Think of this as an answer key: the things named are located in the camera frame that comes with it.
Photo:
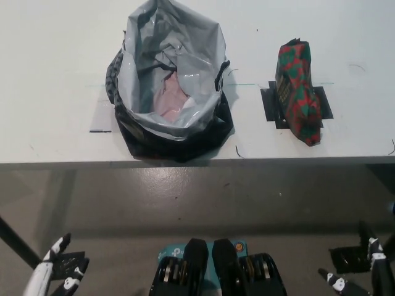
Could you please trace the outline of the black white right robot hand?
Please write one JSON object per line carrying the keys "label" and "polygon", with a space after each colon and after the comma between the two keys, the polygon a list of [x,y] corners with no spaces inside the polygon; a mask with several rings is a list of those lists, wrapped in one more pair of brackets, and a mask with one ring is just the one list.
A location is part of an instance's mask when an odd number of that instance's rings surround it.
{"label": "black white right robot hand", "polygon": [[370,272],[373,291],[369,292],[355,282],[348,281],[326,269],[319,275],[337,295],[394,295],[394,236],[382,244],[365,221],[359,221],[360,244],[354,247],[331,249],[336,269],[343,274]]}

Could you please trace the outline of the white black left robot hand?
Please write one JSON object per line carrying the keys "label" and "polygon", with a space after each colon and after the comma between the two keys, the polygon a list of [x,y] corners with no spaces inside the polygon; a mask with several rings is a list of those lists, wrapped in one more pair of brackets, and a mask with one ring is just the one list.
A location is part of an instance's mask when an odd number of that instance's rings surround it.
{"label": "white black left robot hand", "polygon": [[52,281],[61,283],[53,295],[74,295],[85,276],[89,265],[89,258],[85,252],[65,253],[71,241],[71,234],[67,233],[58,239],[48,250],[41,263],[33,271],[25,290],[27,296],[47,295]]}

